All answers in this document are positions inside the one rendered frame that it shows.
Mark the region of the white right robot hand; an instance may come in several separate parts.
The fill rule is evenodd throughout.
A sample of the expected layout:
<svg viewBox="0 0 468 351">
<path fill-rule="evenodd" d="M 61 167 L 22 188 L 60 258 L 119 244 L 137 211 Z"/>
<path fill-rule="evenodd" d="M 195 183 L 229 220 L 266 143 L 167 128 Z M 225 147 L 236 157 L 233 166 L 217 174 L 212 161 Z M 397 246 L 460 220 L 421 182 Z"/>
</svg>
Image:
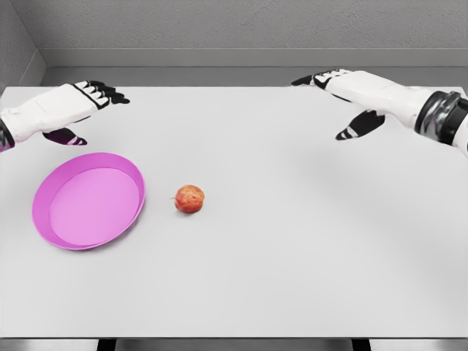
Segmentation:
<svg viewBox="0 0 468 351">
<path fill-rule="evenodd" d="M 314 86 L 364 109 L 336 135 L 338 141 L 363 137 L 385 123 L 389 91 L 393 81 L 369 72 L 334 69 L 294 80 L 291 86 Z"/>
</svg>

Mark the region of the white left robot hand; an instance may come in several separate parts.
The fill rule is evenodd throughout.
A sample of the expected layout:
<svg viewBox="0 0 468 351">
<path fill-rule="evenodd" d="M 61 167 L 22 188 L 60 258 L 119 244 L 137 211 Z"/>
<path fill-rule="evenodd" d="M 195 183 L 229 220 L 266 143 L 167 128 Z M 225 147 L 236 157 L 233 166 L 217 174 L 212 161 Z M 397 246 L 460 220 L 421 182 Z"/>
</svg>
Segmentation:
<svg viewBox="0 0 468 351">
<path fill-rule="evenodd" d="M 40 94 L 26 105 L 35 118 L 35 132 L 60 145 L 85 146 L 87 141 L 69 129 L 69 125 L 84 121 L 107 106 L 129 103 L 114 87 L 97 80 L 84 80 Z"/>
</svg>

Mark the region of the pink round plate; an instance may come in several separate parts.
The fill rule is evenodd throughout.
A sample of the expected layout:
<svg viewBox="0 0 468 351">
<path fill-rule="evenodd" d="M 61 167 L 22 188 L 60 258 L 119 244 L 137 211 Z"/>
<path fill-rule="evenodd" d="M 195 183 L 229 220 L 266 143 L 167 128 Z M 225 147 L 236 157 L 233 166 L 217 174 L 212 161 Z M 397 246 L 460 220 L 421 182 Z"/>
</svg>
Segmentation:
<svg viewBox="0 0 468 351">
<path fill-rule="evenodd" d="M 132 161 L 111 153 L 84 154 L 43 180 L 31 215 L 49 244 L 80 251 L 106 244 L 129 229 L 145 196 L 143 174 Z"/>
</svg>

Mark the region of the red apple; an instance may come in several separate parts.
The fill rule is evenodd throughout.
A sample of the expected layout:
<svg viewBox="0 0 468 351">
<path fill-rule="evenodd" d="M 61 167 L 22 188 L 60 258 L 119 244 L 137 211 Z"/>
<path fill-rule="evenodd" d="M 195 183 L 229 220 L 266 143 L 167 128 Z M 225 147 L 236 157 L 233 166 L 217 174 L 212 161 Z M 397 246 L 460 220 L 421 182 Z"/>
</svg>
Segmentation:
<svg viewBox="0 0 468 351">
<path fill-rule="evenodd" d="M 181 186 L 170 199 L 181 213 L 194 214 L 202 209 L 205 193 L 198 186 L 187 184 Z"/>
</svg>

